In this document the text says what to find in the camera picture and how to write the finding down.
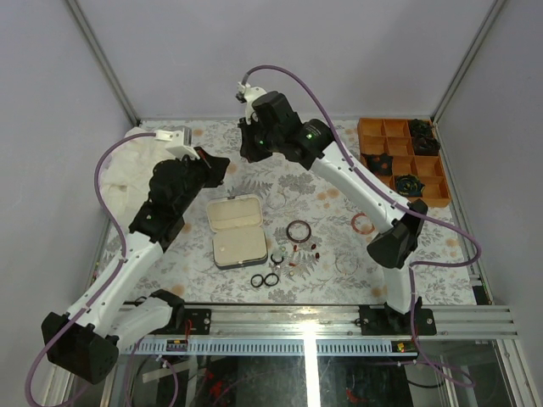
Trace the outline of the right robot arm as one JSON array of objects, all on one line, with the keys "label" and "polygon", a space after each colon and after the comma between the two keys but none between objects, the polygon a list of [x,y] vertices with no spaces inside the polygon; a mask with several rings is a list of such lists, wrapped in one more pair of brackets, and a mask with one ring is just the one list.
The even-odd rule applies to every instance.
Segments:
[{"label": "right robot arm", "polygon": [[245,106],[238,122],[243,158],[258,162],[282,154],[331,183],[375,226],[378,235],[367,252],[383,268],[386,304],[391,308],[386,321],[392,332],[408,333],[417,324],[417,314],[411,308],[406,261],[417,248],[427,205],[422,200],[410,203],[352,158],[331,125],[318,119],[301,121],[280,92],[244,86],[236,98]]}]

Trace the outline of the cream navy jewelry box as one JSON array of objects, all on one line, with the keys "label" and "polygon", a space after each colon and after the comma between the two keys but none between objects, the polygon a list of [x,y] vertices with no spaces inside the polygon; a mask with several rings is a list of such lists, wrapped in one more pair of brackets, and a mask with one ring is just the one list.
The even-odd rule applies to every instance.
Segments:
[{"label": "cream navy jewelry box", "polygon": [[213,259],[220,270],[264,264],[268,259],[260,198],[254,194],[211,200],[206,208]]}]

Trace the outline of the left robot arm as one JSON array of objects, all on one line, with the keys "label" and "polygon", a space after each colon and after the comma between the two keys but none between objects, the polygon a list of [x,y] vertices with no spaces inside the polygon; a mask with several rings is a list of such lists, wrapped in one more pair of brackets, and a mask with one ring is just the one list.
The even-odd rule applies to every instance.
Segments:
[{"label": "left robot arm", "polygon": [[196,157],[160,161],[149,180],[148,198],[138,210],[115,265],[109,265],[63,314],[42,323],[48,360],[91,384],[113,369],[120,351],[163,330],[177,334],[186,323],[183,299],[164,289],[151,293],[123,317],[127,293],[174,242],[184,212],[204,188],[223,183],[230,164],[196,148]]}]

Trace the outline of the orange bangle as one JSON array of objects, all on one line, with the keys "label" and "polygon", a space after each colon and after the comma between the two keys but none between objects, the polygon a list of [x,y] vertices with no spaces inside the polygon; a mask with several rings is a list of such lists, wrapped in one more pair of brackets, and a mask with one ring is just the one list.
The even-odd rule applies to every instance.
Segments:
[{"label": "orange bangle", "polygon": [[358,213],[351,218],[352,229],[361,235],[369,235],[375,231],[374,224],[364,213]]}]

